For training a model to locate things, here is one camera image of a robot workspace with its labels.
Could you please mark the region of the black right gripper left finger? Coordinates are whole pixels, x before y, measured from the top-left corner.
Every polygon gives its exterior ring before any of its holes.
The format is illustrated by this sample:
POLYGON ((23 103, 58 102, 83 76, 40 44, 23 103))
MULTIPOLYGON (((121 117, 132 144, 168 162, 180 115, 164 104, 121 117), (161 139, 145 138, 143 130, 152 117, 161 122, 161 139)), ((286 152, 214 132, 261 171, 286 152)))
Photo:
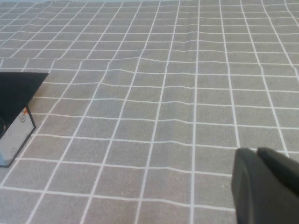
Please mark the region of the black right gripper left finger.
POLYGON ((239 224, 299 222, 299 195, 273 175, 257 151, 236 150, 231 190, 239 224))

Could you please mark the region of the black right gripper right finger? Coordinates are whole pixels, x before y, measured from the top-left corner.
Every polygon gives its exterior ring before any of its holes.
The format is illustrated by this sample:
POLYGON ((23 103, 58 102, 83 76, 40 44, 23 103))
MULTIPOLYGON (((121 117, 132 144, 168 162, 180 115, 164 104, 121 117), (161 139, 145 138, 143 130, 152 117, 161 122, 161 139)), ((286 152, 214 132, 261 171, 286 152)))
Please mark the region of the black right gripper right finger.
POLYGON ((294 194, 299 194, 299 163, 266 147, 257 149, 258 156, 273 175, 294 194))

